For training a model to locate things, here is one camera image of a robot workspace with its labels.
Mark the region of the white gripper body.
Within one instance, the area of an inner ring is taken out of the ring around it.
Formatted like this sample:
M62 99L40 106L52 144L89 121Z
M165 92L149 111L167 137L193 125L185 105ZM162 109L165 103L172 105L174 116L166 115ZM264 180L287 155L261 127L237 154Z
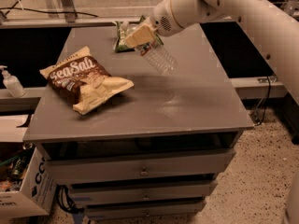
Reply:
M151 24L161 36L175 35L183 30L177 23L171 8L171 0L163 0L149 17Z

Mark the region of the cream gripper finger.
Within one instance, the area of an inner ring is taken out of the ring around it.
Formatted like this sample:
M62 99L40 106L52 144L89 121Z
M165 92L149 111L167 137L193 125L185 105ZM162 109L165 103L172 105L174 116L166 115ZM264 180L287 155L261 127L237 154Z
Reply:
M156 36L156 29L147 23L128 24L125 28L124 42L129 48L136 48L153 41Z

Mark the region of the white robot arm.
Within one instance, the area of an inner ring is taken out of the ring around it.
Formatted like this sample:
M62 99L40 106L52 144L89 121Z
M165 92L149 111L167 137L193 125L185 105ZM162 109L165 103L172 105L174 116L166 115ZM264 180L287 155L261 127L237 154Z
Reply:
M146 20L151 31L174 35L196 22L225 15L236 21L292 97L298 95L298 22L267 0L164 0ZM216 192L194 217L175 224L298 224L292 180L298 149L272 109L244 133Z

